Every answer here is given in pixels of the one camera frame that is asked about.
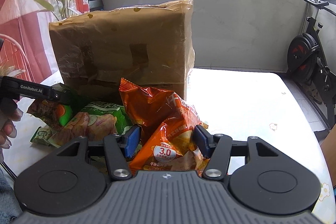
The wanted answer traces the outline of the person's left hand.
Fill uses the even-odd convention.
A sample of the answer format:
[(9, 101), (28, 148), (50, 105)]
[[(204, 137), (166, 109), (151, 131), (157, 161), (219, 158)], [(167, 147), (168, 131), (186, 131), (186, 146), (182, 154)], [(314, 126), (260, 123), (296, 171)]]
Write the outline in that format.
[(19, 122), (22, 116), (22, 110), (17, 108), (1, 128), (0, 163), (3, 163), (4, 161), (3, 150), (9, 149), (12, 146), (11, 139), (16, 138), (17, 136), (17, 129), (13, 122)]

